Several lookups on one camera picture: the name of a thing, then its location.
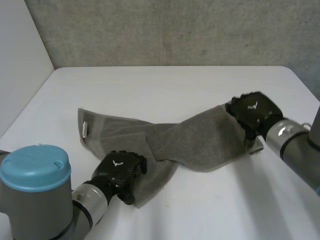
teal cap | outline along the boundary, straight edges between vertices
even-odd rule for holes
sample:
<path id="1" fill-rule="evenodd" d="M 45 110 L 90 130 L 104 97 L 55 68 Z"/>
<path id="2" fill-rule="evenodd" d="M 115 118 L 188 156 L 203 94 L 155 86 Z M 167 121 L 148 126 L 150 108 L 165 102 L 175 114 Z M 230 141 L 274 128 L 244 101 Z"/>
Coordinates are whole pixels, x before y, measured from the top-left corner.
<path id="1" fill-rule="evenodd" d="M 0 166 L 0 179 L 5 185 L 28 193 L 58 188 L 70 174 L 68 154 L 52 145 L 20 148 L 7 155 Z"/>

white wall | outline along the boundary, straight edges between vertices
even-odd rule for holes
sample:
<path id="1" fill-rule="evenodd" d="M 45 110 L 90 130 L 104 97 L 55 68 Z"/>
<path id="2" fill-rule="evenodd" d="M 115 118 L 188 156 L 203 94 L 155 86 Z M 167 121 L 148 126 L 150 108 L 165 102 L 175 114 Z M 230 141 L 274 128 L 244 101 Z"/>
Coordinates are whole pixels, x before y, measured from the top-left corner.
<path id="1" fill-rule="evenodd" d="M 0 0 L 0 138 L 54 71 L 23 0 Z"/>

white table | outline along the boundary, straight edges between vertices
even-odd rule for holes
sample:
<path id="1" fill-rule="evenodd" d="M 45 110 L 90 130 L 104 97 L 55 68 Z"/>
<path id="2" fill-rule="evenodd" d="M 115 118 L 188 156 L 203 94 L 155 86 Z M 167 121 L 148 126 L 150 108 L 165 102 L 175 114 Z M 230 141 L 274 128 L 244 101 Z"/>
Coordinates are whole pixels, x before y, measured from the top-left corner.
<path id="1" fill-rule="evenodd" d="M 39 143 L 64 148 L 75 188 L 99 164 L 80 144 L 77 108 L 177 123 L 257 90 L 299 123 L 312 123 L 319 107 L 296 75 L 279 66 L 61 68 L 0 139 L 0 149 Z M 9 239 L 2 214 L 0 240 Z M 140 209 L 115 197 L 86 239 L 318 240 L 320 199 L 266 146 L 210 173 L 181 166 Z"/>

gray wall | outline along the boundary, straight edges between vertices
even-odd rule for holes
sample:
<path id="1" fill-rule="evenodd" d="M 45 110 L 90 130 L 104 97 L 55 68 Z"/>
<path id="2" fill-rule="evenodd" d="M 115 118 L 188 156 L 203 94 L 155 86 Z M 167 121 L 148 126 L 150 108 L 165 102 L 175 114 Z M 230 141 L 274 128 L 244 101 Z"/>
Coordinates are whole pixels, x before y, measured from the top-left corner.
<path id="1" fill-rule="evenodd" d="M 320 99 L 320 0 L 25 2 L 55 68 L 286 66 Z"/>

gray towel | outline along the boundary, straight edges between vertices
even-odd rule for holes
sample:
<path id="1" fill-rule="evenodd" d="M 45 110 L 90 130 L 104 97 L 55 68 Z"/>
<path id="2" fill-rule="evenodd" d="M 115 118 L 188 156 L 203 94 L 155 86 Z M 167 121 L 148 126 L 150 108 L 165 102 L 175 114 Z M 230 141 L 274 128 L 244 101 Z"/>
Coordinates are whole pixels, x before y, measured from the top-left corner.
<path id="1" fill-rule="evenodd" d="M 84 122 L 87 123 L 85 138 Z M 178 124 L 153 124 L 79 109 L 78 128 L 83 146 L 100 160 L 113 150 L 146 157 L 147 174 L 140 175 L 132 189 L 137 207 L 143 206 L 164 187 L 178 163 L 195 171 L 209 172 L 243 154 L 263 149 L 258 138 L 250 147 L 244 144 L 244 131 L 224 105 Z"/>

